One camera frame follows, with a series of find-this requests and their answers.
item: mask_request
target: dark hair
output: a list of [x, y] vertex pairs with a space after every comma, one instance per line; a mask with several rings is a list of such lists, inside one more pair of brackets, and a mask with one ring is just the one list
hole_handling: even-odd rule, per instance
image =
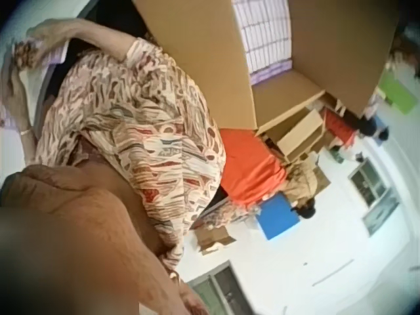
[[379, 138], [379, 140], [382, 140], [382, 141], [387, 141], [387, 140], [388, 140], [388, 138], [389, 138], [389, 128], [387, 127], [387, 128], [385, 128], [385, 129], [383, 129], [383, 130], [379, 133], [378, 138]]
[[301, 207], [294, 207], [292, 211], [296, 211], [296, 213], [304, 219], [310, 219], [315, 215], [315, 199], [312, 197], [310, 198], [305, 205]]

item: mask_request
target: bracelet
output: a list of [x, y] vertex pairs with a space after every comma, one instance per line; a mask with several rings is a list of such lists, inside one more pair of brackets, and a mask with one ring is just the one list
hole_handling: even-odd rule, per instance
[[20, 132], [20, 135], [21, 136], [24, 136], [24, 135], [27, 135], [28, 133], [30, 133], [30, 132], [32, 132], [32, 128], [29, 128], [28, 130], [25, 130], [25, 131], [21, 131]]

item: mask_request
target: orange fabric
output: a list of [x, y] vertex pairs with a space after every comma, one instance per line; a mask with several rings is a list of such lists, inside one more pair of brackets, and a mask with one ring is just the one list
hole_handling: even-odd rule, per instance
[[226, 151], [221, 185], [234, 203], [253, 205], [285, 180], [285, 169], [253, 131], [221, 129], [220, 135]]
[[325, 117], [325, 127], [338, 139], [340, 139], [346, 148], [350, 147], [354, 143], [356, 137], [356, 131], [349, 127], [340, 116], [324, 108], [322, 110], [322, 117]]

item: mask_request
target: beige dress with red pattern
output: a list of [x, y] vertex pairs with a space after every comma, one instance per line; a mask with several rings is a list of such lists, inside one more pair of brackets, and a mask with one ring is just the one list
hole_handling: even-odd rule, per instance
[[194, 81], [155, 45], [138, 39], [124, 62], [87, 53], [47, 113], [35, 162], [77, 165], [83, 141], [142, 196], [173, 270], [183, 237], [213, 198], [225, 162], [222, 140]]

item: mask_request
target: cardboard box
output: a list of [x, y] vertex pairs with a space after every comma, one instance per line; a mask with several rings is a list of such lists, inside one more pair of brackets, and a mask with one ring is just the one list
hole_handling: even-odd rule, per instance
[[[258, 134], [325, 90], [362, 113], [396, 26], [379, 0], [290, 0], [293, 69], [251, 88], [230, 0], [133, 1], [157, 42], [200, 86], [218, 126]], [[371, 2], [377, 6], [364, 4]]]
[[236, 240], [231, 237], [225, 227], [214, 228], [206, 230], [205, 228], [198, 228], [194, 230], [196, 234], [199, 251], [203, 255], [213, 253], [219, 248], [227, 246]]

